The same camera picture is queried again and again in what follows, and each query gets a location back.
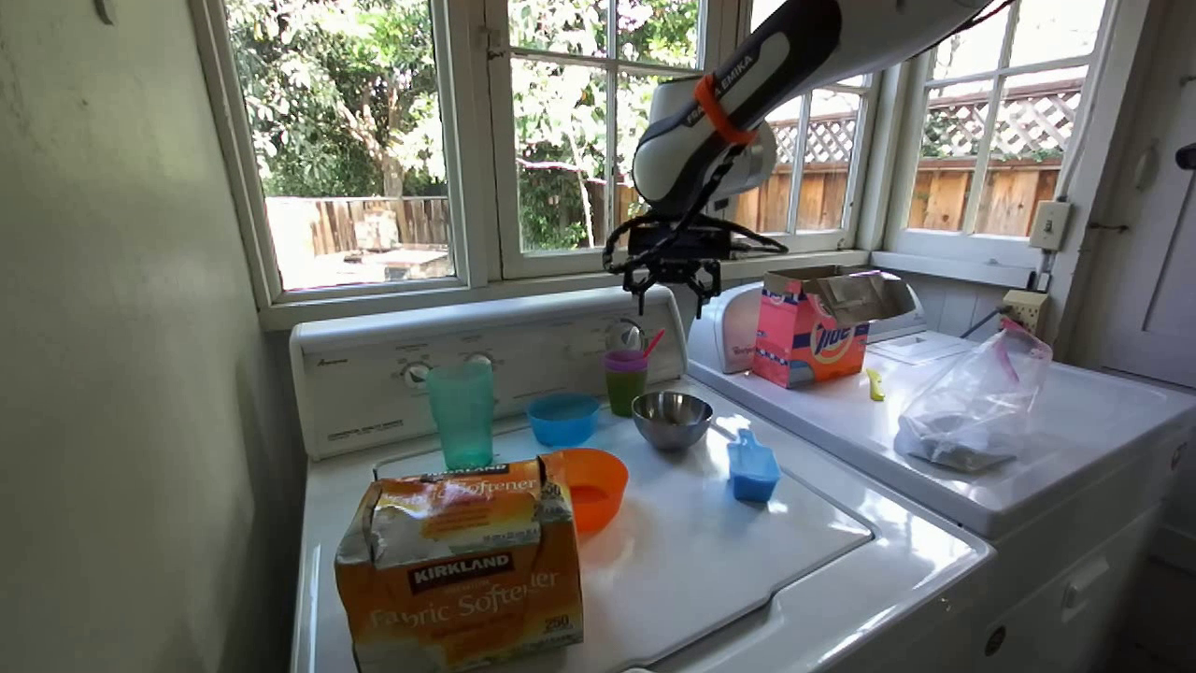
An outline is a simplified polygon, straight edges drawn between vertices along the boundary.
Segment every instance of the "orange plate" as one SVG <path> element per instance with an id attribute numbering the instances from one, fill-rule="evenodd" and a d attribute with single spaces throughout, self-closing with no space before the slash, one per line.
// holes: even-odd
<path id="1" fill-rule="evenodd" d="M 601 449 L 566 449 L 547 458 L 550 478 L 570 485 L 576 530 L 600 536 L 625 506 L 627 464 Z"/>

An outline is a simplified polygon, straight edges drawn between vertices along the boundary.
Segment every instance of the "kirkland box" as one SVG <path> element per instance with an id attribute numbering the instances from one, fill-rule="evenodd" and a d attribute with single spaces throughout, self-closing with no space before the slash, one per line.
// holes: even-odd
<path id="1" fill-rule="evenodd" d="M 539 461 L 377 478 L 335 554 L 364 673 L 485 668 L 582 638 L 570 491 Z"/>
<path id="2" fill-rule="evenodd" d="M 864 368 L 875 317 L 904 316 L 896 278 L 800 269 L 762 279 L 757 364 L 774 387 L 800 388 Z"/>

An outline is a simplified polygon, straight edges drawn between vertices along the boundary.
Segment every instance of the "plastic bag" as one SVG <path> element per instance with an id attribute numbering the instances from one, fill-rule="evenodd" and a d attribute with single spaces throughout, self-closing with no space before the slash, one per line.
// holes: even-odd
<path id="1" fill-rule="evenodd" d="M 1051 360 L 1051 344 L 1006 323 L 909 403 L 896 419 L 896 451 L 965 475 L 1018 461 Z"/>

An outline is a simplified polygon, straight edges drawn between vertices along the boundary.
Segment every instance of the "metal bowl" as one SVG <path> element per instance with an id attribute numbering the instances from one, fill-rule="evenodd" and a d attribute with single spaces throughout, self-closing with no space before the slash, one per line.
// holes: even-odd
<path id="1" fill-rule="evenodd" d="M 644 392 L 633 402 L 633 419 L 658 451 L 692 449 L 708 433 L 710 414 L 713 409 L 689 392 Z"/>

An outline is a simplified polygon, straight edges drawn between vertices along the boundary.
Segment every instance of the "white washing machine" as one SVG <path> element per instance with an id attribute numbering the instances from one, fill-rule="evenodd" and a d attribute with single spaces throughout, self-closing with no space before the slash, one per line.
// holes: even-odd
<path id="1" fill-rule="evenodd" d="M 291 668 L 357 668 L 332 560 L 373 468 L 446 470 L 428 402 L 405 375 L 489 355 L 499 461 L 526 461 L 544 449 L 521 422 L 522 403 L 547 388 L 601 392 L 606 326 L 621 317 L 637 317 L 625 292 L 566 292 L 291 334 L 311 461 Z M 606 414 L 588 444 L 618 451 L 633 485 L 621 516 L 578 542 L 582 642 L 510 668 L 953 668 L 941 642 L 986 592 L 991 547 L 689 382 L 668 292 L 646 294 L 644 331 L 664 331 L 652 387 L 710 402 L 729 429 L 753 428 L 778 451 L 778 493 L 767 509 L 734 501 L 729 444 L 713 429 L 663 458 L 627 419 Z"/>
<path id="2" fill-rule="evenodd" d="M 1053 364 L 1018 464 L 953 475 L 892 449 L 896 414 L 967 342 L 904 316 L 875 331 L 867 379 L 783 388 L 753 379 L 758 283 L 713 299 L 692 326 L 692 379 L 902 491 L 993 547 L 993 577 L 962 615 L 957 658 L 972 668 L 1090 668 L 1119 600 L 1191 444 L 1186 392 Z"/>

